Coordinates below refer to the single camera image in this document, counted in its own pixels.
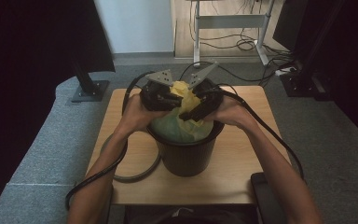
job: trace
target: trash bag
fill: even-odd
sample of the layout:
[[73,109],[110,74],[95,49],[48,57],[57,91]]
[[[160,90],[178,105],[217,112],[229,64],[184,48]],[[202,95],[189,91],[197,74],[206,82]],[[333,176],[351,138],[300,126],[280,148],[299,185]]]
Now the trash bag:
[[213,121],[179,119],[180,114],[190,112],[199,105],[200,99],[188,89],[188,84],[184,81],[175,81],[171,93],[183,97],[182,106],[176,107],[163,118],[154,119],[151,122],[153,131],[175,143],[192,143],[206,138],[213,128]]

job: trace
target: black metal base plate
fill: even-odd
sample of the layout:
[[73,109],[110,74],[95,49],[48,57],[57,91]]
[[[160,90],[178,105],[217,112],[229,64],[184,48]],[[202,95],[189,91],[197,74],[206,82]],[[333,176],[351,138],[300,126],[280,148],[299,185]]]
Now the black metal base plate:
[[95,86],[95,92],[87,93],[82,90],[79,86],[75,92],[74,97],[72,98],[73,103],[80,102],[101,102],[103,99],[103,94],[106,91],[107,86],[109,85],[108,80],[96,80],[92,81]]
[[286,94],[289,97],[313,97],[314,87],[310,84],[308,87],[299,88],[297,83],[299,81],[299,75],[282,75],[280,76],[281,82],[286,90]]

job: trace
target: wooden tabletop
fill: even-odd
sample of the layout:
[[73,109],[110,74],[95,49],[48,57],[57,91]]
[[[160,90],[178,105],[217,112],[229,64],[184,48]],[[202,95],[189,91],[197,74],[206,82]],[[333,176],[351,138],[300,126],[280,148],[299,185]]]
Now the wooden tabletop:
[[[279,134],[264,90],[257,86],[234,88],[258,116]],[[89,162],[89,169],[99,157],[103,142],[113,132],[121,118],[124,93],[124,89],[113,91]],[[289,161],[284,147],[267,131],[265,133]],[[134,133],[129,139],[127,155],[118,166],[116,174],[138,175],[153,163],[157,155],[156,142],[148,133]],[[260,163],[245,133],[237,127],[226,125],[216,138],[211,161],[205,171],[192,177],[181,177],[171,174],[161,162],[156,171],[142,181],[131,184],[114,181],[113,203],[255,203],[250,176],[261,171]]]

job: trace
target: person's left arm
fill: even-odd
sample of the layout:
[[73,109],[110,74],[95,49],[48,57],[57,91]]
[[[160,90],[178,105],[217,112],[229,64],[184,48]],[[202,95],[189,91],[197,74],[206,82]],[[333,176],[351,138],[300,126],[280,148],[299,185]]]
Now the person's left arm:
[[[132,133],[143,130],[151,120],[162,117],[167,113],[148,111],[142,105],[140,96],[138,94],[133,95],[127,104],[120,123],[113,132],[112,138],[85,178],[99,173],[116,161]],[[75,194],[68,214],[68,223],[97,222],[103,210],[103,203],[111,189],[115,171],[95,180]]]

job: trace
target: person's right arm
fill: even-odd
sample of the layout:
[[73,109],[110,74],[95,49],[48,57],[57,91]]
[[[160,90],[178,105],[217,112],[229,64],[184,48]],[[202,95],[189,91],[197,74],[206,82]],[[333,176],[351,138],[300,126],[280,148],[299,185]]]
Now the person's right arm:
[[247,134],[288,223],[322,223],[319,210],[305,182],[240,103],[225,96],[220,107],[205,119],[235,125]]

